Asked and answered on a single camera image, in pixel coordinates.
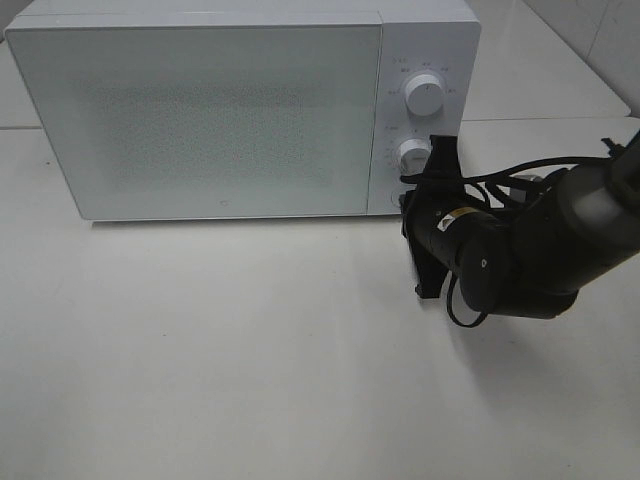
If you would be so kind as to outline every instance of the white microwave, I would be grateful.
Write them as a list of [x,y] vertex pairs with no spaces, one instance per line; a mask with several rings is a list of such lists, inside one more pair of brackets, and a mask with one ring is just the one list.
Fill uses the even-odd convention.
[[5,31],[96,221],[397,214],[479,34],[462,0],[36,0]]

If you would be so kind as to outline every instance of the microwave window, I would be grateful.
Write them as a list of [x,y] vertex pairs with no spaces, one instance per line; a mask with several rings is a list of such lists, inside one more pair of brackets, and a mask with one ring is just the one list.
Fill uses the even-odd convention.
[[12,38],[81,214],[366,212],[380,26]]

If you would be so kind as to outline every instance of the white table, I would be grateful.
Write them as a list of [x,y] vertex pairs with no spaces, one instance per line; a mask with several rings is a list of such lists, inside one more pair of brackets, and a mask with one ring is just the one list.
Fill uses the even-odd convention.
[[[624,117],[629,108],[521,0],[469,0],[483,25],[466,120]],[[5,43],[0,128],[39,121]]]
[[[465,170],[638,128],[465,123]],[[640,259],[555,321],[464,331],[417,301],[398,219],[92,226],[41,131],[0,132],[0,226],[0,478],[640,471]]]

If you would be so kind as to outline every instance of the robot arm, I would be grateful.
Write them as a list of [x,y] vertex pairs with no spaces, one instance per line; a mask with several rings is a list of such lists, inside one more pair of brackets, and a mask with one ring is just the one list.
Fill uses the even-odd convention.
[[[432,137],[433,153],[402,200],[403,234],[418,274],[416,292],[437,298],[452,272],[449,314],[477,326],[488,314],[553,318],[580,288],[640,251],[640,133],[625,148],[606,140],[609,158],[546,159],[463,178],[456,137]],[[540,181],[513,176],[574,165]],[[466,192],[473,186],[480,200]],[[526,192],[518,201],[499,185]],[[503,208],[492,208],[484,189]],[[480,313],[470,325],[451,310],[453,284]]]

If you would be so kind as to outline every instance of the timer knob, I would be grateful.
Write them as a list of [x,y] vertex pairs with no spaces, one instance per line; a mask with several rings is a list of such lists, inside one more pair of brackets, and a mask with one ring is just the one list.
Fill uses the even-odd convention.
[[411,113],[428,117],[444,103],[444,82],[434,73],[418,73],[404,87],[404,98]]
[[431,155],[431,145],[426,140],[412,138],[402,142],[396,150],[396,163],[403,175],[422,173]]

